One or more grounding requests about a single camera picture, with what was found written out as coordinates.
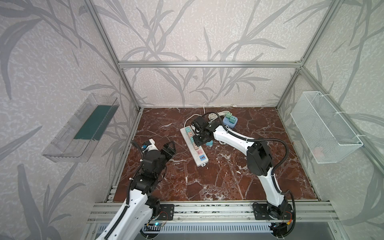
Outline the white long power strip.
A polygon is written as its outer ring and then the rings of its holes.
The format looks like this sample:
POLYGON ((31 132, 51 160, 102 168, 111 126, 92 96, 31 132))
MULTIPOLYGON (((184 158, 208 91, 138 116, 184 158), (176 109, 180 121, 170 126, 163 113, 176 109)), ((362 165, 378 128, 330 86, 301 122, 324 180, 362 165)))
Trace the white long power strip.
POLYGON ((204 167, 209 162, 209 159, 207 157, 207 154, 204 152, 202 147, 198 147, 194 141, 194 136, 192 139, 189 138, 188 134, 185 131, 185 127, 180 129, 180 132, 183 136, 183 139, 185 140, 188 149, 190 150, 190 153, 197 165, 197 167, 204 167))

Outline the light blue square power socket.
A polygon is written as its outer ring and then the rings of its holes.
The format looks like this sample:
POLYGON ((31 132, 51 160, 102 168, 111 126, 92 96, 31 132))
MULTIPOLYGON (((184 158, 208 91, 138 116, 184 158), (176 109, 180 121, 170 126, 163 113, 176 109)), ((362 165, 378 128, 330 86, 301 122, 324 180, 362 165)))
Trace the light blue square power socket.
POLYGON ((238 123, 238 118, 235 116, 231 116, 230 118, 224 117, 223 123, 225 126, 233 129, 238 123))

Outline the teal green usb adapter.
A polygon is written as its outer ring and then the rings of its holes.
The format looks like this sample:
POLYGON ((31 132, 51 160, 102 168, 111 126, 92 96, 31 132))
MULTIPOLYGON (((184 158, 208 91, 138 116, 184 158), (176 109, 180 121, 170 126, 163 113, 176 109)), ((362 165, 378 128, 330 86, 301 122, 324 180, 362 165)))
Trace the teal green usb adapter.
POLYGON ((237 121, 237 118, 235 116, 232 116, 230 119, 229 119, 230 123, 235 123, 237 121))

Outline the teal power strip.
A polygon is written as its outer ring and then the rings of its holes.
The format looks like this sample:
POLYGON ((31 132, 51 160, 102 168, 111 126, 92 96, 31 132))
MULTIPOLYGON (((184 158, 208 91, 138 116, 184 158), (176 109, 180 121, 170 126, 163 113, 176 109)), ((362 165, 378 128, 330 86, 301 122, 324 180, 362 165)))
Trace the teal power strip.
POLYGON ((213 144, 214 144, 213 141, 209 141, 209 142, 205 143, 205 145, 206 145, 207 147, 212 147, 213 144))

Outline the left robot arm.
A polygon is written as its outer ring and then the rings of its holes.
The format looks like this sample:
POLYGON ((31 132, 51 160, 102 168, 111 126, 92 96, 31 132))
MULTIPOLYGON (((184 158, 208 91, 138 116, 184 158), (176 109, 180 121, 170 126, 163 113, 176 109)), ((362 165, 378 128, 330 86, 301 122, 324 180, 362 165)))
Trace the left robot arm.
POLYGON ((166 143, 160 150, 153 139, 141 146, 131 141, 131 145, 139 150, 140 165, 130 179, 125 201, 99 240, 133 240, 161 213, 160 200, 152 194, 166 175, 167 162, 176 154, 175 142, 166 143))

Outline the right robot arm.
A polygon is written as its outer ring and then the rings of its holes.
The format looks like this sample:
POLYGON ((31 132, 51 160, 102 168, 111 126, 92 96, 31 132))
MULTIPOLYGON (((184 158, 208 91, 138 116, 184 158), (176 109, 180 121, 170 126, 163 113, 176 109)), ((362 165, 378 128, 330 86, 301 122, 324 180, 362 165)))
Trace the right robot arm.
POLYGON ((289 203, 285 197, 286 194, 278 185, 275 170, 287 160, 289 156, 288 144, 280 139, 255 139, 243 136, 226 127, 222 120, 208 122, 203 117, 196 117, 192 126, 195 128, 196 134, 193 139, 197 146, 216 140, 239 150, 246 156, 249 171, 259 178, 265 191, 268 215, 273 219, 282 217, 289 203), (281 143, 285 148, 283 159, 275 166, 272 163, 268 142, 281 143))

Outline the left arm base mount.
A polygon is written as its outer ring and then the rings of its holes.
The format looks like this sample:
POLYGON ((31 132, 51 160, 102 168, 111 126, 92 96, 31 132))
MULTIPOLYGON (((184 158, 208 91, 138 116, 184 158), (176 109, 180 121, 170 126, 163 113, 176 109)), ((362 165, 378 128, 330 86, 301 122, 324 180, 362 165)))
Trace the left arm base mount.
POLYGON ((174 204, 160 204, 153 208, 152 220, 172 221, 175 213, 174 204))

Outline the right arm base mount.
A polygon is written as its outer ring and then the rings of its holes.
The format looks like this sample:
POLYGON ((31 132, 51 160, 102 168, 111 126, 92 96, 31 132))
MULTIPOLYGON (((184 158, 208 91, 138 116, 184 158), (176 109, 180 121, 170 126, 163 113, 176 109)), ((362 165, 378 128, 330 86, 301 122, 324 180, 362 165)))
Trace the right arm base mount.
POLYGON ((255 220, 271 220, 271 221, 293 221, 295 219, 295 211, 291 204, 282 203, 276 207, 270 203, 253 203, 252 209, 255 220))

